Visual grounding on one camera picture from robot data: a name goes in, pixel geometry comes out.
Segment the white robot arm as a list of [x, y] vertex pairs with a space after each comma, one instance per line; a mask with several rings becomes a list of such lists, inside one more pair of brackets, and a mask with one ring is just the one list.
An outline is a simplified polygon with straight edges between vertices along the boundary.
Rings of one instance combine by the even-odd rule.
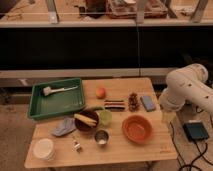
[[158, 98], [162, 121], [169, 123], [189, 101], [213, 115], [213, 89], [206, 85], [208, 70], [198, 63], [175, 69], [166, 76], [167, 87]]

